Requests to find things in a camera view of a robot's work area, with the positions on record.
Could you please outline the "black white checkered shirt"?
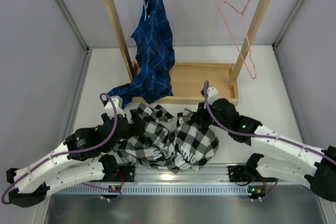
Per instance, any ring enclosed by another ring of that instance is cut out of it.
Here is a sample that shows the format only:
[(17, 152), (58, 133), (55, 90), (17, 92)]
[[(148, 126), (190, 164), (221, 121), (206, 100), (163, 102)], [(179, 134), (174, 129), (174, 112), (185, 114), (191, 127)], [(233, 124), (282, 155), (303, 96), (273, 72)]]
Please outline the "black white checkered shirt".
[(164, 107), (140, 103), (135, 112), (144, 122), (143, 135), (121, 139), (113, 148), (126, 165), (168, 169), (175, 174), (186, 169), (197, 171), (218, 150), (218, 137), (210, 128), (196, 123), (194, 112), (178, 113), (172, 131), (162, 125), (174, 118)]

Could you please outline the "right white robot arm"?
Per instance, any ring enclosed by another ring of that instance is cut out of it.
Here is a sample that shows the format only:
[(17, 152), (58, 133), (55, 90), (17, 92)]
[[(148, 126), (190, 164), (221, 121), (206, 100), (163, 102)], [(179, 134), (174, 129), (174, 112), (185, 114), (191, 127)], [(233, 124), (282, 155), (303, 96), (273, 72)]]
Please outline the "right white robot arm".
[(244, 168), (248, 179), (282, 179), (335, 201), (334, 146), (322, 149), (286, 139), (260, 121), (239, 114), (226, 99), (199, 103), (196, 117), (201, 126), (218, 127), (234, 141), (250, 147), (253, 153)]

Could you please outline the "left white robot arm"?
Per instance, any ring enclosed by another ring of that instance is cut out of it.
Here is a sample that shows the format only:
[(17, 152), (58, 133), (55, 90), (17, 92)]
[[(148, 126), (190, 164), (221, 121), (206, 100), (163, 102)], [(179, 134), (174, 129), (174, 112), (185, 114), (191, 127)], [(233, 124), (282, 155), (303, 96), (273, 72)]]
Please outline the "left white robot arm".
[(68, 187), (88, 182), (130, 182), (130, 169), (118, 165), (112, 149), (123, 140), (144, 133), (145, 122), (135, 110), (125, 115), (102, 114), (103, 124), (81, 128), (48, 155), (25, 168), (6, 171), (10, 183), (2, 203), (31, 207)]

